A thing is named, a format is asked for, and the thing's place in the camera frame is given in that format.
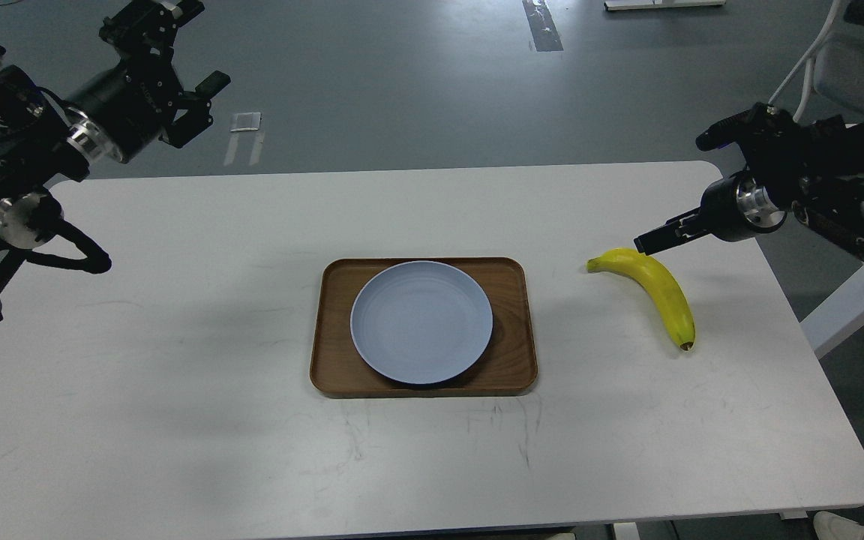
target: yellow banana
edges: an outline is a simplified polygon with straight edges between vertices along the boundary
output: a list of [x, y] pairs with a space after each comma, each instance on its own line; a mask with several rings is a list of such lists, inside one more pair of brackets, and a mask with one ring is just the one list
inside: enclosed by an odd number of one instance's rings
[[637, 281], [652, 297], [669, 338], [682, 351], [689, 351], [695, 344], [695, 321], [692, 310], [689, 310], [689, 301], [686, 301], [678, 281], [661, 262], [634, 249], [615, 248], [590, 259], [586, 270], [605, 270]]

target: brown tray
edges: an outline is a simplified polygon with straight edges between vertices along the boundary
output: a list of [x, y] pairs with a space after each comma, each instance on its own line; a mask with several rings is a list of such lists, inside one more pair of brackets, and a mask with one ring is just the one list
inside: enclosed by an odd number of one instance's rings
[[514, 396], [539, 375], [525, 273], [503, 257], [429, 259], [469, 274], [489, 297], [493, 335], [476, 363], [453, 379], [431, 385], [395, 382], [374, 371], [353, 344], [349, 318], [359, 291], [375, 274], [417, 259], [339, 259], [322, 273], [309, 379], [333, 398]]

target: floor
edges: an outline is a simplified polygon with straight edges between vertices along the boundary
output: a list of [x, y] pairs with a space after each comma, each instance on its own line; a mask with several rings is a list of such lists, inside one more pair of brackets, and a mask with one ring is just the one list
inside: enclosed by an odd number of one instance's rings
[[[116, 62], [97, 30], [124, 3], [0, 7], [7, 64], [69, 95]], [[822, 26], [829, 1], [606, 13], [601, 2], [548, 0], [548, 9], [562, 51], [536, 50], [514, 0], [206, 1], [179, 32], [175, 68], [186, 86], [213, 69], [229, 73], [232, 85], [214, 102], [217, 125], [185, 150], [155, 143], [128, 165], [99, 163], [90, 181], [683, 160], [731, 174], [743, 165], [740, 153], [701, 153], [694, 137], [768, 99]], [[778, 105], [797, 99], [793, 88]], [[262, 140], [244, 133], [233, 149], [231, 116], [249, 112], [263, 114]], [[836, 113], [861, 120], [822, 98], [803, 120]], [[655, 225], [668, 218], [655, 216]], [[643, 232], [631, 230], [630, 241]], [[714, 249], [717, 240], [700, 242]], [[858, 267], [796, 223], [758, 242], [800, 319]], [[864, 444], [864, 329], [822, 365]], [[864, 523], [864, 507], [841, 513]], [[642, 523], [641, 537], [813, 537], [804, 520], [774, 515], [675, 525]], [[603, 526], [573, 533], [609, 537]]]

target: light blue plate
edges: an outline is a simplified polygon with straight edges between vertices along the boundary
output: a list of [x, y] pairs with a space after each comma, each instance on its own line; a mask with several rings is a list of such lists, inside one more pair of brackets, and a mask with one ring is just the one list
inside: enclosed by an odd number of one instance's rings
[[412, 260], [362, 287], [349, 324], [355, 348], [375, 371], [401, 383], [432, 384], [476, 363], [489, 344], [493, 314], [469, 274]]

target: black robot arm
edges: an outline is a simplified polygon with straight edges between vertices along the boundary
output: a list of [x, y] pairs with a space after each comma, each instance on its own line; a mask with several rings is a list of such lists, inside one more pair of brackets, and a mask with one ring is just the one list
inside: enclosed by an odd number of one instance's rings
[[[0, 293], [22, 263], [110, 269], [109, 255], [62, 218], [45, 184], [55, 175], [82, 181], [103, 156], [127, 163], [155, 138], [181, 148], [212, 125], [210, 100], [229, 76], [215, 71], [186, 90], [172, 66], [178, 28], [202, 10], [198, 0], [131, 0], [99, 33], [119, 64], [64, 100], [18, 67], [2, 67], [0, 46]], [[82, 259], [35, 252], [54, 236], [72, 242]]]
[[737, 143], [746, 168], [713, 182], [700, 205], [638, 236], [647, 255], [714, 235], [726, 242], [771, 233], [788, 212], [864, 262], [864, 123], [841, 116], [799, 126], [756, 103], [696, 138], [700, 150]]

